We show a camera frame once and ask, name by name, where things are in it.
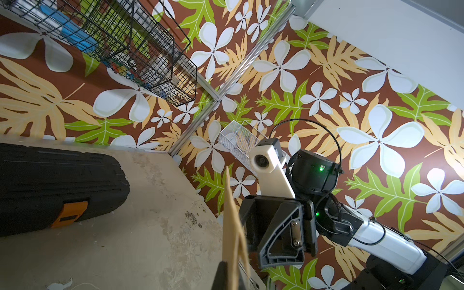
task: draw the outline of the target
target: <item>black cable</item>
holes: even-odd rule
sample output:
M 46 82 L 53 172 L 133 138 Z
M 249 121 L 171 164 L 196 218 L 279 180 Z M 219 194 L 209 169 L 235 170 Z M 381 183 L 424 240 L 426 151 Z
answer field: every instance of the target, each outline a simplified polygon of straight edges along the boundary
M 342 166 L 342 149 L 340 148 L 340 144 L 338 144 L 338 141 L 337 141 L 337 138 L 334 136 L 334 134 L 332 134 L 332 132 L 327 129 L 327 127 L 325 127 L 324 125 L 322 125 L 321 123 L 319 122 L 316 122 L 316 121 L 312 121 L 312 120 L 308 120 L 308 119 L 302 119 L 302 118 L 296 118 L 296 119 L 289 119 L 289 120 L 285 120 L 285 121 L 282 121 L 280 122 L 279 124 L 275 125 L 274 128 L 272 128 L 271 132 L 269 133 L 269 138 L 271 137 L 272 135 L 272 132 L 274 132 L 276 130 L 277 127 L 279 127 L 280 125 L 282 124 L 285 124 L 285 123 L 288 123 L 288 122 L 292 122 L 292 121 L 305 121 L 305 122 L 310 122 L 310 123 L 314 123 L 316 125 L 319 125 L 321 126 L 322 128 L 324 128 L 324 130 L 326 130 L 330 136 L 332 136 L 332 138 L 334 139 L 335 141 L 335 144 L 337 145 L 337 148 L 338 148 L 338 155 L 340 156 L 340 162 L 339 162 L 339 168 Z
M 402 232 L 399 232 L 399 231 L 397 231 L 397 230 L 393 230 L 393 229 L 391 229 L 391 228 L 389 228 L 388 226 L 385 226 L 385 225 L 383 225 L 383 226 L 386 227 L 387 229 L 389 229 L 390 231 L 396 232 L 397 234 L 399 234 L 400 236 L 402 236 L 403 238 L 405 238 L 405 239 L 407 239 L 407 240 L 409 240 L 409 241 L 413 241 L 413 242 L 415 242 L 415 243 L 418 243 L 418 244 L 420 244 L 420 245 L 423 245 L 424 247 L 430 249 L 431 251 L 434 251 L 437 255 L 439 255 L 441 258 L 443 258 L 443 260 L 445 260 L 446 262 L 448 262 L 448 264 L 451 265 L 451 266 L 454 268 L 454 271 L 456 271 L 456 273 L 459 274 L 459 276 L 460 276 L 461 279 L 462 279 L 462 282 L 464 282 L 464 277 L 463 277 L 463 275 L 461 274 L 461 272 L 458 271 L 458 269 L 455 267 L 455 265 L 454 265 L 453 263 L 451 263 L 447 258 L 445 258 L 445 256 L 443 256 L 442 254 L 440 254 L 440 253 L 437 252 L 436 250 L 432 249 L 431 247 L 427 246 L 426 244 L 423 244 L 423 243 L 421 243 L 421 242 L 419 242 L 419 241 L 416 241 L 416 240 L 414 240 L 414 239 L 412 239 L 412 238 L 410 238 L 410 237 L 407 237 L 407 236 L 406 236 L 405 234 L 403 234 Z
M 335 195 L 333 195 L 333 193 L 329 193 L 329 196 L 333 200 L 335 205 L 337 206 L 337 211 L 338 211 L 337 220 L 339 222 L 341 222 L 342 221 L 342 206 L 341 206 L 340 202 L 338 201 L 338 199 L 335 197 Z
M 386 234 L 387 234 L 387 230 L 386 230 L 385 226 L 384 226 L 383 224 L 379 223 L 375 218 L 372 220 L 372 222 L 378 223 L 378 224 L 381 225 L 382 228 L 383 228 L 383 236 L 382 236 L 377 242 L 366 243 L 366 242 L 363 242 L 363 241 L 358 240 L 358 239 L 355 238 L 355 237 L 353 237 L 353 239 L 354 239 L 355 241 L 357 241 L 358 243 L 361 243 L 361 244 L 363 244 L 363 245 L 368 245 L 368 246 L 375 246 L 376 244 L 378 244 L 378 243 L 380 243 L 381 241 L 383 241 L 383 239 L 385 238 L 385 236 L 386 236 Z
M 444 260 L 446 260 L 446 261 L 448 262 L 448 264 L 451 265 L 451 266 L 454 268 L 454 270 L 455 270 L 455 271 L 459 274 L 459 276 L 461 277 L 461 282 L 464 282 L 464 277 L 463 277 L 463 275 L 461 274 L 461 272 L 459 272 L 459 271 L 457 270 L 457 268 L 453 265 L 453 263 L 451 263 L 451 262 L 450 262 L 447 258 L 445 258 L 442 254 L 440 254 L 440 253 L 437 252 L 436 250 L 432 249 L 431 247 L 427 246 L 426 244 L 423 244 L 423 243 L 421 243 L 421 242 L 418 242 L 418 241 L 416 241 L 416 240 L 414 240 L 414 239 L 412 239 L 412 238 L 409 238 L 409 237 L 407 237 L 407 236 L 405 236 L 405 235 L 403 235 L 403 237 L 405 237 L 406 239 L 408 239 L 408 240 L 410 240 L 410 241 L 413 241 L 413 242 L 416 242 L 416 243 L 418 243 L 418 244 L 421 244 L 421 245 L 423 245 L 424 247 L 427 247 L 427 248 L 429 248 L 430 250 L 434 251 L 437 255 L 439 255 L 439 256 L 442 257 Z
M 334 187 L 332 187 L 332 189 L 330 189 L 330 190 L 328 190 L 328 191 L 325 191 L 326 194 L 325 194 L 322 198 L 320 198 L 320 199 L 318 200 L 318 202 L 316 203 L 316 206 L 314 207 L 314 209 L 317 209 L 317 207 L 319 206 L 319 204 L 321 203 L 321 201 L 322 201 L 323 199 L 326 199 L 326 198 L 330 195 L 330 193 L 332 192 L 332 190 L 334 190 L 335 187 L 337 186 L 338 175 L 340 175 L 340 169 L 341 169 L 341 167 L 342 167 L 342 149 L 340 148 L 340 144 L 338 143 L 337 138 L 334 136 L 334 134 L 333 134 L 329 129 L 327 129 L 327 127 L 325 127 L 324 125 L 322 125 L 322 124 L 319 123 L 319 122 L 312 121 L 312 120 L 308 120 L 308 119 L 303 119 L 303 118 L 289 119 L 289 120 L 285 120 L 285 121 L 280 122 L 279 124 L 275 125 L 274 128 L 272 128 L 271 132 L 269 133 L 269 138 L 271 137 L 272 132 L 274 132 L 274 131 L 276 130 L 277 127 L 279 127 L 279 126 L 282 125 L 282 124 L 285 124 L 285 123 L 288 123 L 288 122 L 292 122 L 292 121 L 305 121 L 305 122 L 310 122 L 310 123 L 314 123 L 314 124 L 316 124 L 316 125 L 319 125 L 319 126 L 322 127 L 324 130 L 326 130 L 326 131 L 330 134 L 330 136 L 332 136 L 332 138 L 334 139 L 335 144 L 337 145 L 337 148 L 338 148 L 338 155 L 340 156 L 340 162 L 338 163 L 338 169 L 337 169 L 337 172 L 336 172 L 335 185 L 334 185 Z M 339 208 L 339 207 L 341 206 L 341 205 L 340 205 L 340 202 L 336 202 L 335 204 L 336 204 L 336 206 L 337 206 L 337 208 L 338 208 L 338 211 L 341 212 L 342 210 Z M 319 224 L 319 222 L 317 221 L 317 218 L 315 218 L 315 220 L 316 220 L 316 224 L 317 224 L 319 227 L 321 227 L 323 230 L 325 230 L 325 231 L 327 231 L 327 232 L 329 232 L 329 233 L 331 233 L 331 234 L 334 234 L 334 235 L 341 235 L 341 233 L 339 233 L 339 232 L 332 232 L 332 231 L 326 229 L 325 227 L 323 227 L 321 224 Z
M 334 188 L 337 186 L 337 183 L 338 183 L 338 174 L 337 174 L 336 179 L 335 179 L 334 187 L 333 187 L 331 190 L 327 191 L 327 192 L 325 193 L 325 195 L 322 196 L 322 197 L 317 201 L 316 206 L 314 207 L 314 209 L 317 209 L 317 207 L 319 206 L 319 204 L 321 203 L 321 201 L 324 200 L 324 199 L 326 199 L 326 198 L 329 196 L 329 194 L 332 192 L 332 190 L 334 190 Z M 330 230 L 326 229 L 325 227 L 323 227 L 323 226 L 322 226 L 321 224 L 319 224 L 319 222 L 317 221 L 317 217 L 315 217 L 314 220 L 316 221 L 316 225 L 318 225 L 320 228 L 322 228 L 322 229 L 325 230 L 326 232 L 329 232 L 329 233 L 331 233 L 331 234 L 333 234 L 333 235 L 342 235 L 342 233 L 340 233 L 340 232 L 333 232 L 333 231 L 330 231 Z

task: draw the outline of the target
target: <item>white wall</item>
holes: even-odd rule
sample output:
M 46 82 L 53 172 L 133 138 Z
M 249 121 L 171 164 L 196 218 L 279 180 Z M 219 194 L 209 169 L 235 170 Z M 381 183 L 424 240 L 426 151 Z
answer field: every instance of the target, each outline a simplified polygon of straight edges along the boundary
M 400 0 L 324 0 L 321 28 L 464 109 L 464 34 Z

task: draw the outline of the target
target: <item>white flower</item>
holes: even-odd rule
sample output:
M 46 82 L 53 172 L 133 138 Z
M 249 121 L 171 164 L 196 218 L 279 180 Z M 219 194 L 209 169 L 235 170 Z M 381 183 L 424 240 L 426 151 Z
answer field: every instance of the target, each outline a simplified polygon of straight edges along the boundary
M 45 42 L 45 63 L 47 64 L 48 68 L 51 71 L 56 72 L 69 71 L 69 69 L 72 67 L 74 59 L 61 44 L 53 39 L 57 39 L 65 44 L 66 42 L 56 38 L 51 34 L 45 33 L 45 30 L 39 29 L 35 26 L 28 25 L 28 27 L 32 28 L 38 33 L 14 32 L 0 36 L 0 54 L 9 58 L 26 59 L 34 52 L 39 40 L 43 39 Z
M 448 111 L 454 112 L 458 108 L 455 105 L 449 104 L 448 107 L 446 108 Z
M 150 142 L 144 144 L 148 139 L 153 137 L 155 134 L 155 128 L 151 127 L 144 131 L 142 131 L 137 139 L 137 144 L 135 143 L 134 138 L 131 135 L 124 135 L 119 136 L 111 141 L 110 146 L 119 146 L 119 147 L 126 147 L 126 148 L 135 148 L 135 149 L 143 149 L 145 151 L 150 151 L 160 144 L 159 142 Z
M 203 127 L 205 125 L 205 122 L 209 120 L 209 116 L 206 116 L 205 120 L 201 122 L 201 126 Z
M 445 194 L 464 193 L 464 182 L 460 180 L 453 180 L 444 189 L 441 189 L 443 181 L 445 180 L 445 172 L 439 168 L 433 168 L 432 170 L 430 170 L 427 174 L 427 179 L 429 180 L 433 188 L 423 183 L 418 183 L 411 187 L 412 192 L 414 192 L 418 196 L 426 196 L 433 194 L 432 198 L 427 203 L 425 212 L 436 212 L 440 209 L 441 201 L 443 201 L 443 205 L 445 206 L 447 211 L 451 212 L 452 214 L 463 215 L 461 207 L 456 202 L 447 197 Z
M 236 95 L 238 95 L 238 94 L 240 94 L 242 92 L 242 89 L 243 89 L 242 84 L 235 83 L 229 89 L 227 94 L 236 96 Z M 231 98 L 227 97 L 227 96 L 224 96 L 220 102 L 216 102 L 213 110 L 216 110 L 217 108 L 219 108 L 220 104 L 222 104 L 222 109 L 224 110 L 224 112 L 232 113 L 233 111 L 235 111 L 237 109 L 237 103 L 234 100 L 232 100 Z
M 250 25 L 246 33 L 248 35 L 251 35 L 253 31 L 255 32 L 253 36 L 251 37 L 251 43 L 255 42 L 256 39 L 258 38 L 259 35 L 259 29 L 264 30 L 267 27 L 267 20 L 264 20 L 266 18 L 267 13 L 269 12 L 269 9 L 271 6 L 267 6 L 266 9 L 263 12 L 263 6 L 259 5 L 258 7 L 258 14 L 256 15 L 256 18 L 258 20 L 258 23 L 253 23 Z
M 253 175 L 249 175 L 243 180 L 243 175 L 245 174 L 245 168 L 239 167 L 237 170 L 235 170 L 235 176 L 237 179 L 231 177 L 231 187 L 236 186 L 235 190 L 233 191 L 233 198 L 239 197 L 241 194 L 243 194 L 243 197 L 247 197 L 250 195 L 250 192 L 248 189 L 246 189 L 245 185 L 252 185 L 255 183 L 256 178 Z
M 251 16 L 253 15 L 253 11 L 251 10 L 248 11 L 249 8 L 250 8 L 250 4 L 247 1 L 243 5 L 243 15 L 240 11 L 238 11 L 237 14 L 235 14 L 235 20 L 238 21 L 238 25 L 237 25 L 237 28 L 235 29 L 235 33 L 237 33 L 240 30 L 240 28 L 245 30 L 246 20 L 250 19 Z
M 357 211 L 361 215 L 365 216 L 366 218 L 372 217 L 372 211 L 368 210 L 367 208 L 359 208 L 364 203 L 364 199 L 357 200 L 355 202 L 354 199 L 351 196 L 347 196 L 347 195 L 345 195 L 345 199 L 346 199 L 348 205 L 352 209 L 354 209 L 355 211 Z
M 300 16 L 292 15 L 289 19 L 290 28 L 293 30 L 302 30 L 308 25 L 308 21 Z
M 182 124 L 184 125 L 187 124 L 188 121 L 190 121 L 190 114 L 195 114 L 198 111 L 198 107 L 192 108 L 194 103 L 195 101 L 191 101 L 187 103 L 187 105 L 180 105 L 179 107 L 177 107 L 177 109 L 183 113 L 177 115 L 174 118 L 173 122 L 178 123 L 180 120 L 182 120 L 182 118 L 184 118 L 184 120 L 182 121 Z
M 312 116 L 319 112 L 319 106 L 321 107 L 322 112 L 331 115 L 333 114 L 332 108 L 322 100 L 330 100 L 333 99 L 337 95 L 337 90 L 334 88 L 327 89 L 324 94 L 321 96 L 322 92 L 322 82 L 315 82 L 311 86 L 311 92 L 314 94 L 312 95 L 304 95 L 300 98 L 300 102 L 303 104 L 309 104 L 314 102 L 309 110 L 309 115 Z
M 326 35 L 327 38 L 332 38 L 333 36 L 334 36 L 333 33 L 328 33 L 328 34 Z M 342 41 L 343 41 L 343 39 L 342 39 L 341 37 L 337 36 L 337 42 L 340 43 L 340 42 L 342 42 Z
M 311 277 L 308 279 L 308 283 L 311 285 L 312 288 L 314 289 L 325 289 L 325 290 L 341 290 L 343 287 L 347 286 L 349 282 L 344 279 L 338 279 L 335 284 L 332 285 L 332 279 L 334 278 L 335 270 L 332 266 L 330 265 L 325 265 L 321 269 L 321 279 L 318 277 Z
M 392 90 L 397 93 L 409 94 L 417 88 L 417 83 L 410 78 L 395 72 L 391 67 L 384 65 L 373 57 L 360 58 L 354 61 L 358 66 L 368 70 L 381 71 L 367 77 L 362 82 L 362 91 L 372 93 L 381 89 L 388 75 L 388 81 Z
M 238 0 L 226 0 L 226 8 L 230 12 L 238 5 Z
M 293 134 L 293 136 L 289 140 L 289 153 L 290 153 L 289 159 L 300 149 L 301 149 L 300 138 L 298 137 L 297 134 Z
M 217 219 L 218 219 L 218 223 L 221 225 L 221 226 L 224 226 L 224 215 L 223 215 L 224 212 L 221 212 Z
M 365 106 L 367 104 L 366 99 L 357 99 L 356 100 L 356 98 L 359 95 L 359 88 L 355 89 L 353 91 L 353 93 L 351 93 L 351 95 L 349 93 L 342 93 L 342 95 L 345 97 L 345 99 L 348 100 L 348 102 L 346 102 L 346 101 L 341 102 L 340 103 L 340 108 L 347 108 L 348 106 L 350 106 L 349 110 L 353 114 L 359 113 L 359 108 L 358 108 L 358 106 L 356 106 L 356 104 L 361 105 L 361 106 Z
M 206 81 L 209 81 L 214 74 L 214 70 L 216 69 L 216 63 L 214 59 L 218 62 L 218 64 L 225 64 L 229 61 L 229 56 L 225 52 L 218 51 L 219 48 L 226 46 L 232 39 L 233 36 L 233 28 L 229 27 L 226 28 L 221 35 L 219 36 L 218 42 L 216 43 L 217 37 L 217 29 L 216 25 L 211 22 L 206 22 L 200 29 L 200 40 L 211 49 L 210 52 L 204 51 L 196 51 L 192 54 L 190 58 L 193 63 L 200 67 L 204 64 L 208 58 L 209 63 L 206 68 L 205 78 Z
M 173 114 L 172 111 L 165 112 L 164 109 L 159 109 L 156 113 L 158 114 L 159 117 L 153 117 L 151 119 L 151 122 L 152 123 L 158 122 L 158 126 L 156 126 L 157 128 L 161 127 L 163 123 L 169 123 L 168 117 L 170 117 Z
M 129 119 L 134 122 L 143 122 L 150 114 L 150 105 L 143 94 L 158 97 L 149 90 L 139 87 L 131 80 L 106 68 L 108 75 L 116 82 L 131 89 L 106 90 L 100 93 L 93 103 L 93 110 L 102 117 L 109 117 L 117 113 L 127 101 L 135 96 L 135 102 L 130 108 Z
M 274 38 L 271 38 L 271 39 L 269 40 L 269 44 L 271 44 L 271 43 L 273 43 L 273 42 L 274 42 Z M 264 47 L 263 50 L 266 51 L 266 50 L 268 50 L 268 49 L 269 49 L 269 45 L 266 45 L 266 46 Z
M 47 286 L 47 289 L 48 290 L 64 290 L 66 288 L 71 287 L 71 285 L 72 285 L 72 278 L 68 283 L 66 283 L 64 285 L 61 284 L 61 283 L 52 283 L 49 286 Z
M 161 3 L 164 4 L 164 6 L 166 7 L 166 10 L 169 12 L 169 13 L 166 13 L 166 16 L 168 16 L 171 19 L 175 18 L 174 9 L 171 6 L 171 3 L 169 3 L 169 0 L 160 0 L 153 8 L 153 12 L 151 13 L 151 15 L 155 16 L 155 15 L 161 15 L 161 13 L 163 13 L 164 7 Z
M 266 118 L 268 112 L 265 112 L 263 114 L 259 114 L 258 112 L 255 112 L 255 116 L 257 120 L 251 121 L 250 125 L 255 127 L 256 124 L 258 125 L 258 131 L 262 132 L 264 130 L 264 125 L 267 127 L 272 125 L 272 121 L 270 119 L 264 119 Z
M 255 70 L 259 72 L 267 72 L 269 73 L 263 75 L 261 81 L 259 82 L 259 91 L 264 91 L 265 89 L 269 88 L 269 86 L 274 82 L 277 76 L 280 73 L 280 88 L 283 91 L 288 93 L 292 93 L 296 88 L 296 78 L 294 75 L 289 73 L 286 70 L 300 70 L 305 67 L 309 59 L 311 58 L 311 54 L 308 50 L 302 49 L 299 52 L 295 53 L 289 61 L 285 64 L 284 59 L 287 57 L 289 53 L 290 45 L 285 41 L 282 40 L 277 43 L 276 48 L 274 49 L 274 55 L 276 56 L 277 65 L 270 63 L 267 60 L 257 60 L 253 63 L 253 67 Z
M 412 148 L 416 146 L 422 137 L 424 129 L 416 122 L 408 122 L 399 126 L 387 137 L 383 133 L 392 120 L 392 112 L 384 105 L 376 105 L 369 113 L 369 124 L 374 136 L 353 127 L 340 127 L 337 129 L 340 137 L 352 144 L 363 144 L 372 142 L 368 145 L 359 147 L 351 153 L 350 169 L 357 169 L 377 152 L 380 147 L 380 167 L 390 176 L 400 177 L 405 170 L 405 161 L 395 150 L 387 147 L 391 145 L 401 148 Z
M 173 156 L 173 160 L 177 164 L 177 166 L 180 166 L 180 163 L 182 162 L 182 157 L 176 154 Z
M 208 128 L 209 140 L 210 142 L 205 141 L 203 138 L 199 136 L 192 136 L 190 137 L 190 142 L 195 148 L 203 149 L 202 151 L 198 152 L 197 157 L 195 158 L 195 167 L 199 168 L 203 163 L 205 163 L 206 159 L 208 159 L 209 155 L 213 153 L 213 157 L 211 159 L 211 166 L 213 170 L 216 172 L 221 173 L 224 170 L 224 157 L 222 157 L 219 151 L 227 152 L 227 149 L 219 143 L 215 143 L 216 139 L 219 137 L 219 133 L 221 132 L 221 124 L 217 120 L 211 122 Z

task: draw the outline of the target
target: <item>wire shelf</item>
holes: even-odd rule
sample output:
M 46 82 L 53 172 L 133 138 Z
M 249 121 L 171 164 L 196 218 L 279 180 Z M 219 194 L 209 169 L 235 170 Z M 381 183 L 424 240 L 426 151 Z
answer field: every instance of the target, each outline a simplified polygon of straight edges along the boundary
M 181 49 L 138 0 L 0 0 L 0 5 L 174 106 L 195 100 L 197 67 L 184 54 L 190 41 Z

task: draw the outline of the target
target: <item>blue object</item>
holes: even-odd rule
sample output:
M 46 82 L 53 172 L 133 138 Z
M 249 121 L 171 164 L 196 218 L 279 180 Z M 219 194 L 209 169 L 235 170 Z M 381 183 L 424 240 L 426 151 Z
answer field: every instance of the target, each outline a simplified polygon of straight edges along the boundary
M 90 53 L 97 48 L 97 41 L 72 22 L 68 16 L 46 5 L 40 5 L 40 10 L 63 25 L 61 35 L 80 51 Z

